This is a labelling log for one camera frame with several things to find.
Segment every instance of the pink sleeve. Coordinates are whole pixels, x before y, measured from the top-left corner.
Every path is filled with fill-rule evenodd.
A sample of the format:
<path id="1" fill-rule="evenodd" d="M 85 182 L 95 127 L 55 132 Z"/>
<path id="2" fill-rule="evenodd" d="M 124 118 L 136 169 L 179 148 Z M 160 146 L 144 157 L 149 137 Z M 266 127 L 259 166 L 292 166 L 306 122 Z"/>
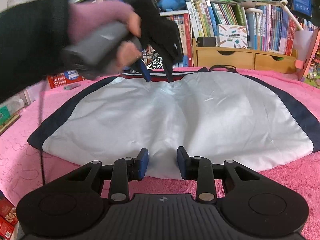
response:
<path id="1" fill-rule="evenodd" d="M 71 43 L 83 39 L 97 27 L 113 21 L 126 23 L 133 8 L 117 0 L 70 5 L 68 33 Z"/>

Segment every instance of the navy blue trim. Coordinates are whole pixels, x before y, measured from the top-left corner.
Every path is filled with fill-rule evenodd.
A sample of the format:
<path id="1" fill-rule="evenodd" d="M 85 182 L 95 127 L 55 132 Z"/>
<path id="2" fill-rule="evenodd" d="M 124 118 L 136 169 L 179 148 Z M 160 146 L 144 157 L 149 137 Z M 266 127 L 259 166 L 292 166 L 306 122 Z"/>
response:
<path id="1" fill-rule="evenodd" d="M 28 138 L 28 143 L 39 150 L 42 150 L 42 145 L 44 141 L 51 136 L 60 126 L 62 126 L 68 118 L 71 116 L 76 105 L 80 100 L 92 92 L 95 92 L 99 88 L 109 84 L 116 77 L 104 78 L 84 90 L 80 91 L 78 94 L 70 98 L 61 107 L 59 107 L 53 114 L 51 114 L 47 119 L 45 119 L 41 125 L 35 130 Z"/>
<path id="2" fill-rule="evenodd" d="M 247 75 L 245 77 L 269 88 L 271 91 L 276 93 L 280 100 L 284 103 L 285 107 L 289 110 L 292 117 L 312 141 L 312 153 L 320 151 L 320 123 L 318 119 L 304 106 L 304 104 L 299 102 L 289 93 L 271 86 L 258 78 Z"/>

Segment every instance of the person's arm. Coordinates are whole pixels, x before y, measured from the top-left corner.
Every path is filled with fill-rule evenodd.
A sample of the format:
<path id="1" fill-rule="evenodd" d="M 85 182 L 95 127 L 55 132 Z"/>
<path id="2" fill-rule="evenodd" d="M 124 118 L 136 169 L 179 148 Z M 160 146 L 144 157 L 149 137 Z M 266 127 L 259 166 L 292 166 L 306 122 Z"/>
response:
<path id="1" fill-rule="evenodd" d="M 44 79 L 66 70 L 61 50 L 112 21 L 127 23 L 140 36 L 140 18 L 130 5 L 115 0 L 72 4 L 69 0 L 37 0 L 0 13 L 0 103 Z M 140 52 L 124 42 L 117 66 L 131 64 Z"/>

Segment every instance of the white tube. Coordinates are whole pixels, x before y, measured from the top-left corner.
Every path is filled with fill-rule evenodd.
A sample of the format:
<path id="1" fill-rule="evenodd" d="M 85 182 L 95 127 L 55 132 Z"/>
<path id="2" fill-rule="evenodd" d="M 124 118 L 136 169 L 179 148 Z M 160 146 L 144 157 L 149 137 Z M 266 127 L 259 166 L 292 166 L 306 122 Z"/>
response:
<path id="1" fill-rule="evenodd" d="M 303 31 L 302 26 L 300 25 L 300 23 L 297 21 L 297 19 L 295 18 L 295 16 L 292 14 L 292 12 L 290 12 L 289 8 L 287 7 L 288 1 L 287 0 L 281 0 L 280 1 L 280 7 L 286 11 L 289 16 L 291 17 L 292 20 L 294 20 L 295 24 L 297 25 L 297 27 L 299 28 L 300 31 Z"/>

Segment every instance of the drawer handle cutout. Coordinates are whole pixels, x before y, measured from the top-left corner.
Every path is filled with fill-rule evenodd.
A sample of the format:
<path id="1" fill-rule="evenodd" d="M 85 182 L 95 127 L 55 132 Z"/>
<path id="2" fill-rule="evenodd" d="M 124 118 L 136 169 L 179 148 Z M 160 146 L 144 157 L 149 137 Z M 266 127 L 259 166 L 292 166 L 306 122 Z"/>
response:
<path id="1" fill-rule="evenodd" d="M 277 57 L 277 56 L 271 56 L 271 57 L 276 61 L 284 60 L 283 57 Z"/>
<path id="2" fill-rule="evenodd" d="M 228 51 L 228 50 L 217 50 L 223 56 L 230 56 L 235 53 L 235 51 Z"/>

